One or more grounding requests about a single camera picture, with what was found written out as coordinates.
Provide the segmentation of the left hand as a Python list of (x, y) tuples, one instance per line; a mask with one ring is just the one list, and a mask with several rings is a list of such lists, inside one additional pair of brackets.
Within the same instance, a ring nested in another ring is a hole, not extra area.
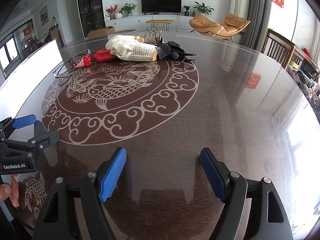
[(4, 201), (10, 198), (11, 203), (14, 207), (19, 207), (19, 191), (18, 182), (16, 181), (17, 174), (11, 175), (11, 185), (1, 184), (0, 185), (0, 201)]

